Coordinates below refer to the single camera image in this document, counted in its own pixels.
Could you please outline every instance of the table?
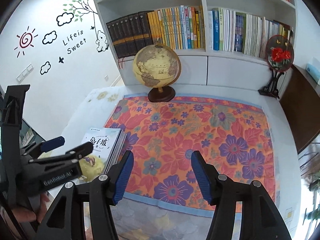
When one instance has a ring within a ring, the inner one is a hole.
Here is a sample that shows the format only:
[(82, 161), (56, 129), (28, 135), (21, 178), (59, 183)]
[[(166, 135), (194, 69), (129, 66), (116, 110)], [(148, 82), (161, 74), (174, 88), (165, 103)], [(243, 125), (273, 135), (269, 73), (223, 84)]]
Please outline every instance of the table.
[[(278, 165), (279, 170), (280, 195), (278, 209), (286, 222), (291, 236), (294, 236), (300, 215), (300, 169), (290, 126), (278, 100), (261, 96), (257, 91), (253, 90), (203, 85), (172, 85), (172, 87), (176, 90), (176, 93), (224, 97), (250, 102), (262, 107), (270, 128), (275, 166)], [(63, 130), (62, 136), (65, 138), (65, 145), (53, 154), (64, 154), (67, 150), (79, 145), (89, 128), (103, 127), (113, 113), (116, 104), (124, 95), (147, 93), (149, 90), (149, 88), (142, 85), (93, 90), (76, 109), (68, 125)], [(107, 97), (117, 94), (116, 99), (110, 102), (107, 98), (103, 98), (103, 100), (97, 102), (97, 106), (90, 107), (89, 101), (98, 97), (104, 91), (107, 92)], [(57, 187), (51, 190), (50, 194), (56, 196), (60, 188)]]

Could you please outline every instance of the wooden stand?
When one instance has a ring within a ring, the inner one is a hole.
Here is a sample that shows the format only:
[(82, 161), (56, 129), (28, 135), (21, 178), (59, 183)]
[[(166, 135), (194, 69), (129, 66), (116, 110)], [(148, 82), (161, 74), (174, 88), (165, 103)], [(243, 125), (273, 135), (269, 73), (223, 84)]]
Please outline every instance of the wooden stand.
[(160, 87), (153, 88), (150, 90), (148, 94), (148, 99), (150, 102), (158, 103), (158, 102), (169, 102), (176, 95), (175, 90), (172, 87)]

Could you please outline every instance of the orange floral cloth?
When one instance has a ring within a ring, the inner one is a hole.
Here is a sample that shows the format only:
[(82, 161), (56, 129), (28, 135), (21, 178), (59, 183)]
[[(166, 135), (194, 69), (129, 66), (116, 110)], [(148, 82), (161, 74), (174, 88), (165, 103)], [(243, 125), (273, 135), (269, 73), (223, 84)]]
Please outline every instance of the orange floral cloth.
[(191, 154), (199, 150), (219, 173), (237, 182), (259, 180), (275, 199), (272, 143), (259, 107), (203, 97), (176, 96), (167, 103), (129, 97), (118, 103), (105, 127), (123, 129), (123, 153), (134, 154), (126, 192), (214, 210), (202, 198), (191, 167)]

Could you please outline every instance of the map on globe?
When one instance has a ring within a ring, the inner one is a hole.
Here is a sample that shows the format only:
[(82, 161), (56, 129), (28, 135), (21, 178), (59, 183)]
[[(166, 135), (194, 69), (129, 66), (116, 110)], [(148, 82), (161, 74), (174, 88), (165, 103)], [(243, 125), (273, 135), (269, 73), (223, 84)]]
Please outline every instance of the map on globe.
[(179, 67), (175, 52), (164, 45), (144, 47), (133, 60), (133, 73), (137, 80), (153, 88), (164, 87), (172, 82), (179, 73)]

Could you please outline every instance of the cloud decal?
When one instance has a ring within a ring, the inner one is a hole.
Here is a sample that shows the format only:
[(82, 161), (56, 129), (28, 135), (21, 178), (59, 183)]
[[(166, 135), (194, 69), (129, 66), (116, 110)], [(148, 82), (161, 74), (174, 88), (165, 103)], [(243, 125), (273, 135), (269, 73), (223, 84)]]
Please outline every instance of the cloud decal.
[(57, 23), (58, 23), (58, 26), (62, 26), (64, 24), (67, 24), (67, 23), (71, 23), (72, 19), (73, 19), (73, 13), (67, 13), (67, 12), (64, 12), (63, 14), (57, 16)]
[(43, 75), (43, 74), (47, 73), (50, 68), (51, 68), (51, 65), (50, 65), (49, 61), (47, 61), (44, 65), (41, 66), (40, 74)]
[(52, 31), (44, 36), (42, 44), (51, 44), (55, 39), (57, 39), (57, 33), (56, 31)]

